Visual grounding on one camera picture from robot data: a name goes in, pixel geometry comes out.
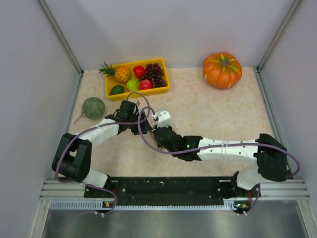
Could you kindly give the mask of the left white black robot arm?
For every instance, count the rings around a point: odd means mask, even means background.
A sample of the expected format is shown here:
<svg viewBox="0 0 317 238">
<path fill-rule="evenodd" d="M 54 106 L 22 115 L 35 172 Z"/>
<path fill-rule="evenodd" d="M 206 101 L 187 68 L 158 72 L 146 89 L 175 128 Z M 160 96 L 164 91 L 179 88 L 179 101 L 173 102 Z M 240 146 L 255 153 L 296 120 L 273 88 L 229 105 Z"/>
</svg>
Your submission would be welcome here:
<svg viewBox="0 0 317 238">
<path fill-rule="evenodd" d="M 107 181 L 109 176 L 91 168 L 92 150 L 128 129 L 139 135 L 150 132 L 152 127 L 146 114 L 139 112 L 137 102 L 124 100 L 119 109 L 95 126 L 76 135 L 64 134 L 52 162 L 55 179 L 60 179 L 58 175 L 61 174 L 66 181 L 95 186 L 100 196 L 110 195 L 112 184 Z"/>
</svg>

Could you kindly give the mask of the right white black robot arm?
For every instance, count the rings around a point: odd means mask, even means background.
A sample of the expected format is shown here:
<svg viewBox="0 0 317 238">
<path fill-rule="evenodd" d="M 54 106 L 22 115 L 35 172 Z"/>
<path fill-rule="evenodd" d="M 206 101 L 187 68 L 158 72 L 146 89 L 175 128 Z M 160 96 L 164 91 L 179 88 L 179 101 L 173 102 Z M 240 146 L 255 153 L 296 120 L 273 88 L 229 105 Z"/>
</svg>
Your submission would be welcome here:
<svg viewBox="0 0 317 238">
<path fill-rule="evenodd" d="M 287 149 L 269 134 L 261 133 L 258 139 L 249 141 L 220 141 L 181 136 L 169 126 L 157 128 L 154 140 L 159 147 L 187 162 L 225 160 L 249 164 L 234 175 L 231 190 L 237 196 L 262 182 L 287 180 Z"/>
</svg>

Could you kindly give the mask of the brown cardboard express box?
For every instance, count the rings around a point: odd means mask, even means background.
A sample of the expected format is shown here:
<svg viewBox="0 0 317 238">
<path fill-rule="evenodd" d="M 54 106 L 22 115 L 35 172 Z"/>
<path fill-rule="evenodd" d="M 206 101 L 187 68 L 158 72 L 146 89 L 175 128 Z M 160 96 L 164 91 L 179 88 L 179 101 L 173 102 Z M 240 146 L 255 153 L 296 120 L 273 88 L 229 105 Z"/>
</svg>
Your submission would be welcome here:
<svg viewBox="0 0 317 238">
<path fill-rule="evenodd" d="M 162 147 L 158 144 L 158 142 L 155 139 L 154 132 L 151 130 L 149 132 L 149 134 L 150 134 L 150 137 L 151 137 L 151 140 L 152 140 L 151 145 L 154 146 L 158 150 L 162 150 Z"/>
</svg>

